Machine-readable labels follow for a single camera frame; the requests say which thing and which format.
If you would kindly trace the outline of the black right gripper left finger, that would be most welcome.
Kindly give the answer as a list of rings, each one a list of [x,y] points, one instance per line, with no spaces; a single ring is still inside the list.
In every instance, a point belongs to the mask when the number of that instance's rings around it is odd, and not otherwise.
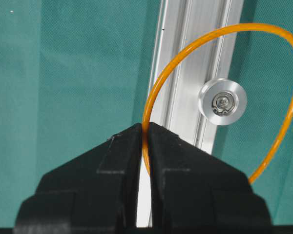
[[[136,226],[139,123],[44,174],[20,206],[16,229],[129,229]]]

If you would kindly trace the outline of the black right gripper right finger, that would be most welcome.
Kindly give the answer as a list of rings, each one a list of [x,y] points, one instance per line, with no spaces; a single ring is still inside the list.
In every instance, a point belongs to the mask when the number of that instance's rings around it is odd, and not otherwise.
[[[263,198],[238,169],[151,123],[152,224],[158,228],[270,228]]]

